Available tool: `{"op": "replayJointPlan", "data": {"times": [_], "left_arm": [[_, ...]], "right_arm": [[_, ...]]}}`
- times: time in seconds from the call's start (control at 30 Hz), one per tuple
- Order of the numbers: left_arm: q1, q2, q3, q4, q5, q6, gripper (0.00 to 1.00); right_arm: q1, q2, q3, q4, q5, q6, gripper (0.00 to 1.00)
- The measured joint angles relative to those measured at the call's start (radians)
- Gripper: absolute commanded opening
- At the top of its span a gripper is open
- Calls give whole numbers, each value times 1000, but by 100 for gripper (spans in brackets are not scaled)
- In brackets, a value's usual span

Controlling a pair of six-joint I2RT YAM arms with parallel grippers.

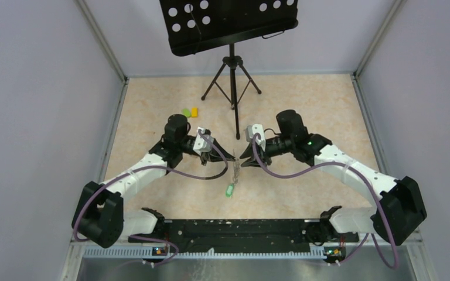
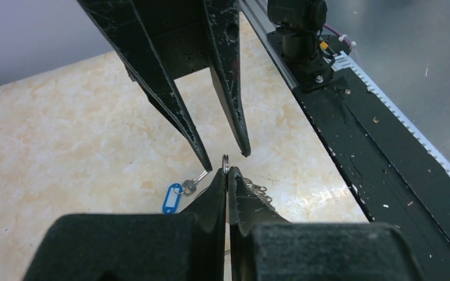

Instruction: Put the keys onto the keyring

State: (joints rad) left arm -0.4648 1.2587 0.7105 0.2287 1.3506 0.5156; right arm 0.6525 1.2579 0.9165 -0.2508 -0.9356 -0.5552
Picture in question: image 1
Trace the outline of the green key tag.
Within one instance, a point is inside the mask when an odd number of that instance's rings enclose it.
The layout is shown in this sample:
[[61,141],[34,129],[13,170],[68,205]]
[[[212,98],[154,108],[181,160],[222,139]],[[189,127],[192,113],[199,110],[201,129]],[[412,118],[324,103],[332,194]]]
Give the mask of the green key tag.
[[234,189],[235,189],[235,185],[234,184],[229,184],[226,190],[226,197],[228,198],[232,198],[233,193],[234,193]]

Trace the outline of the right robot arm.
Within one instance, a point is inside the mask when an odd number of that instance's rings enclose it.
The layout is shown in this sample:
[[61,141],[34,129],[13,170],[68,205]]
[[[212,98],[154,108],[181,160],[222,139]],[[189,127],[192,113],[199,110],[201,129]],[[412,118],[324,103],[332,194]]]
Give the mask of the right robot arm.
[[293,109],[276,116],[280,132],[266,138],[261,124],[245,129],[248,146],[240,156],[242,167],[260,167],[268,170],[272,158],[290,153],[309,167],[332,175],[350,187],[370,204],[370,207],[333,207],[321,215],[321,236],[336,241],[343,233],[363,232],[377,234],[386,242],[402,245],[427,218],[427,211],[416,180],[402,179],[369,168],[341,151],[331,140],[308,132],[302,117]]

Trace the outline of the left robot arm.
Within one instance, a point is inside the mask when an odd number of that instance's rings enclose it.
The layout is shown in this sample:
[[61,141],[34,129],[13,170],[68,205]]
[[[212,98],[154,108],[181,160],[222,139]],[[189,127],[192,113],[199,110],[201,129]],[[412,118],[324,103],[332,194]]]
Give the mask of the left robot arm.
[[201,180],[214,180],[223,176],[228,166],[214,176],[194,176],[176,169],[185,154],[196,156],[202,165],[224,162],[228,165],[235,157],[212,137],[209,129],[199,127],[190,135],[191,125],[182,114],[171,115],[160,140],[136,164],[112,179],[101,183],[90,181],[81,192],[71,223],[73,238],[77,242],[93,241],[109,248],[120,237],[142,234],[151,242],[164,235],[162,219],[155,211],[139,210],[125,214],[124,204],[153,181],[169,173]]

